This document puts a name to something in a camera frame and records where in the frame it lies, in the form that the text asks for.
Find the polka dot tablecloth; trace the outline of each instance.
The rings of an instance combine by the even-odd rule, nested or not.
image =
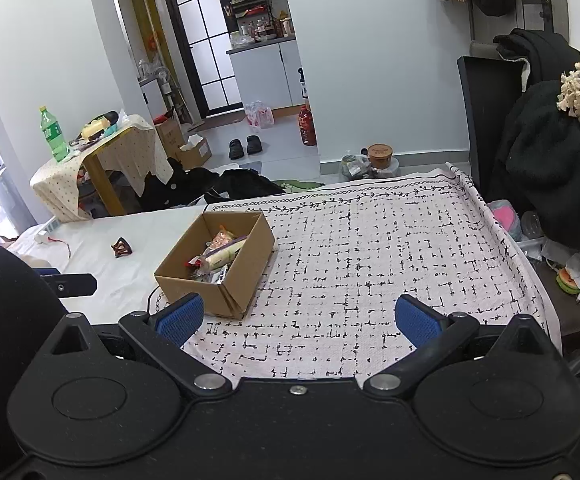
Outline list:
[[[141,116],[131,115],[123,128],[78,156],[61,162],[51,158],[30,180],[32,189],[61,222],[90,219],[79,209],[77,174],[83,160],[103,146],[105,150],[97,153],[103,169],[121,171],[139,196],[144,193],[148,173],[157,176],[164,184],[172,176],[172,167],[154,127]]]

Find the brown round container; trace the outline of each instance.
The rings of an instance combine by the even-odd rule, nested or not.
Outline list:
[[[390,167],[392,148],[387,144],[372,144],[368,148],[368,157],[373,168],[385,170]]]

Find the table leg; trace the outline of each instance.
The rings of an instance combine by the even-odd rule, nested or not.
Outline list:
[[[112,184],[110,184],[106,171],[101,166],[99,157],[97,155],[88,156],[83,160],[83,166],[90,175],[90,180],[99,193],[101,202],[106,206],[108,213],[112,216],[125,215],[126,210],[121,205],[121,201],[116,195]]]

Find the black shoe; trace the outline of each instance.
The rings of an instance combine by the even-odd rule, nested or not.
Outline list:
[[[254,155],[263,151],[261,147],[261,139],[256,135],[250,135],[247,138],[247,154]]]
[[[230,160],[235,160],[244,156],[243,146],[239,139],[232,139],[230,141]]]

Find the screw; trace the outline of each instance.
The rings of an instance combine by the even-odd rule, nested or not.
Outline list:
[[[308,393],[308,389],[300,384],[295,384],[294,386],[290,386],[290,393],[292,395],[305,395]]]
[[[202,390],[218,390],[225,384],[225,377],[219,374],[202,374],[195,379],[195,386]]]
[[[401,379],[392,374],[378,374],[370,378],[370,386],[376,390],[395,390],[401,386]]]

